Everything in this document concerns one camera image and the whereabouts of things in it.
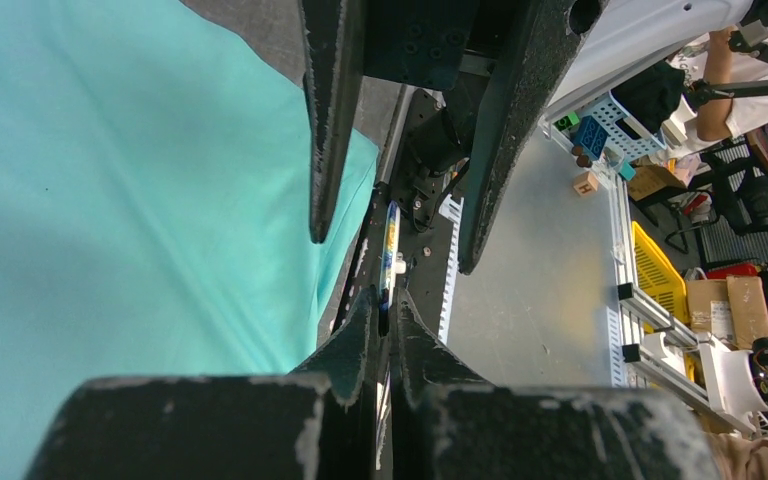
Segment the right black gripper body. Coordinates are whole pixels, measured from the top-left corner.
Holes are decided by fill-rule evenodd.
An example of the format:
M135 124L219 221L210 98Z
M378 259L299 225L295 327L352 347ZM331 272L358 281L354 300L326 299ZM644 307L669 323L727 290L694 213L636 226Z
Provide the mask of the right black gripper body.
M437 91L490 77L535 1L365 3L362 73Z

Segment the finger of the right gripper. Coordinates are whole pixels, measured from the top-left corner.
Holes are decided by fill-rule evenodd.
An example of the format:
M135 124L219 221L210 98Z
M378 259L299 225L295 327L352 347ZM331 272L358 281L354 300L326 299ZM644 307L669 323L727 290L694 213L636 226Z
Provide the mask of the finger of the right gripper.
M311 240L325 241L333 217L363 78L366 3L298 3L305 55L303 90L311 130Z
M548 103L606 8L603 1L495 1L478 21L498 43L464 179L459 270L481 259L505 190Z

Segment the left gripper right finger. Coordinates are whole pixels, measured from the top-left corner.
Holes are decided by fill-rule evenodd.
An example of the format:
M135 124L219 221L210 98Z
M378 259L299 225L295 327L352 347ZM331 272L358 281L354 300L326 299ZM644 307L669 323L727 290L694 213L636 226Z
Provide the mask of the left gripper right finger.
M704 433L649 389L504 387L425 326L404 289L389 309L397 479L716 479Z

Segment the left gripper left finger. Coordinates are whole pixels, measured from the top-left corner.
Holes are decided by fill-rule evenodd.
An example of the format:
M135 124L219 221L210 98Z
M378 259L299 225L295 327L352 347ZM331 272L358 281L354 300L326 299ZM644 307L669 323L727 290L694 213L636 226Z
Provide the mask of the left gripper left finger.
M30 479L369 479L379 299L284 375L106 377L62 404Z

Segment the teal t-shirt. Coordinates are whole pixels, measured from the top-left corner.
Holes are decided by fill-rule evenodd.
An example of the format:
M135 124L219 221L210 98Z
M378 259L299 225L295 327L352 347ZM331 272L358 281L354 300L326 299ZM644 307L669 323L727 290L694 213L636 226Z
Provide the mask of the teal t-shirt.
M364 217L308 231L302 91L178 1L0 1L0 479L84 381L284 373Z

